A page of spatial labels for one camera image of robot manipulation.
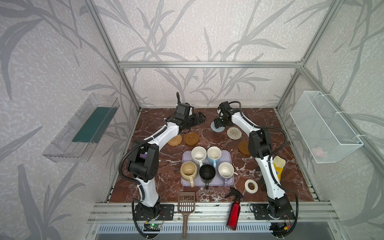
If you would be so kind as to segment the white rainbow rope coaster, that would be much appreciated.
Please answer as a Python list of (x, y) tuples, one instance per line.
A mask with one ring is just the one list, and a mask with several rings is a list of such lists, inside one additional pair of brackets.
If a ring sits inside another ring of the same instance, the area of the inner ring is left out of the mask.
[(227, 135), (232, 140), (239, 140), (242, 137), (242, 131), (236, 127), (227, 130)]

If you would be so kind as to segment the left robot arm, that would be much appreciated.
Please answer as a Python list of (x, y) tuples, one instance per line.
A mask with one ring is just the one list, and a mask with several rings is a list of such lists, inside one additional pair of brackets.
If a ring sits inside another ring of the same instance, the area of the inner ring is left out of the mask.
[(131, 150), (120, 160), (118, 172), (122, 179), (137, 184), (141, 199), (138, 206), (147, 212), (160, 210), (160, 197), (156, 191), (155, 176), (159, 169), (160, 150), (182, 131), (204, 123), (206, 116), (195, 113), (188, 103), (178, 103), (164, 125), (151, 136), (134, 141)]

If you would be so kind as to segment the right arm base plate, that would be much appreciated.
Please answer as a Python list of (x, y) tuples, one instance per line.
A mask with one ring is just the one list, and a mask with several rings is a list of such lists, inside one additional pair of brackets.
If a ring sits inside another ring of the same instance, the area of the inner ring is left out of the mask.
[(291, 220), (295, 219), (295, 213), (291, 206), (285, 210), (276, 210), (270, 204), (250, 204), (250, 210), (255, 220)]

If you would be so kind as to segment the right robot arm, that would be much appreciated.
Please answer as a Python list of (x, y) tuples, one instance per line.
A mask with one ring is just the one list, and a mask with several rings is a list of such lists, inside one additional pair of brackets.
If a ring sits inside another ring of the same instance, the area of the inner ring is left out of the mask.
[(249, 136), (248, 149), (254, 157), (262, 171), (262, 175), (267, 188), (269, 205), (268, 214), (272, 219), (280, 219), (292, 210), (291, 203), (286, 194), (286, 190), (281, 186), (278, 175), (273, 163), (273, 155), (281, 150), (287, 140), (277, 148), (272, 150), (272, 138), (270, 130), (284, 131), (277, 127), (261, 127), (247, 118), (241, 107), (232, 108), (230, 102), (223, 102), (218, 107), (219, 117), (214, 120), (215, 128), (236, 125)]

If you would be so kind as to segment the woven rattan coaster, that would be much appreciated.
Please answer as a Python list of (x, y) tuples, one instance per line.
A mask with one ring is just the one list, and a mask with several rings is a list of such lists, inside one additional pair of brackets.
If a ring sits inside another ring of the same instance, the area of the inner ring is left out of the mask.
[(182, 141), (183, 141), (182, 135), (177, 135), (176, 137), (168, 141), (168, 145), (175, 147), (180, 145)]

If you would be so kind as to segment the white and blue mug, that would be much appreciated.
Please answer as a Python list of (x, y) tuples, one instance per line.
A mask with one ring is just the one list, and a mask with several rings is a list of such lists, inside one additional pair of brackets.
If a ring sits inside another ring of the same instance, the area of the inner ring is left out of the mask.
[(210, 147), (207, 150), (207, 160), (211, 165), (214, 166), (214, 168), (217, 167), (221, 156), (222, 156), (222, 151), (218, 147)]

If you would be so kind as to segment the grey-blue felt coaster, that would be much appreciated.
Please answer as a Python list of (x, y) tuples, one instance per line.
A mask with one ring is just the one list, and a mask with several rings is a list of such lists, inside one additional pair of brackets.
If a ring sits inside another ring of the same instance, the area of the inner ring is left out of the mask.
[(225, 127), (218, 127), (218, 128), (216, 128), (215, 127), (215, 122), (212, 122), (211, 123), (211, 129), (212, 129), (212, 131), (214, 131), (216, 133), (221, 133), (221, 132), (223, 132), (225, 130)]

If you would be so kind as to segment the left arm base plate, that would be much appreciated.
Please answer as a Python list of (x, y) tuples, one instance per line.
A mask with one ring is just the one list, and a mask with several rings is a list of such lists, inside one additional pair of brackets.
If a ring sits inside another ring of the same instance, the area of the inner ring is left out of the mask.
[(157, 204), (152, 208), (137, 204), (134, 208), (134, 216), (137, 221), (147, 221), (151, 219), (157, 221), (172, 221), (174, 213), (174, 204)]

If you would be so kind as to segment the white speckled mug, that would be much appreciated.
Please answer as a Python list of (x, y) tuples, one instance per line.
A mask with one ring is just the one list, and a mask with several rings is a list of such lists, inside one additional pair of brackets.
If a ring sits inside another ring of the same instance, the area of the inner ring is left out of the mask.
[(193, 162), (200, 168), (206, 163), (207, 160), (207, 150), (203, 147), (195, 147), (191, 152)]

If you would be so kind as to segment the brown wooden coaster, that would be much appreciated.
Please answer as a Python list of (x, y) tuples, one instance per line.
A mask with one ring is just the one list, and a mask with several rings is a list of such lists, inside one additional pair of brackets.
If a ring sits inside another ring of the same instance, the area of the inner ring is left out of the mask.
[(240, 153), (242, 153), (245, 156), (251, 155), (249, 152), (249, 143), (247, 141), (241, 141), (238, 144), (238, 150), (240, 151)]
[(199, 135), (196, 132), (190, 132), (185, 134), (184, 136), (184, 142), (189, 146), (196, 145), (200, 140)]

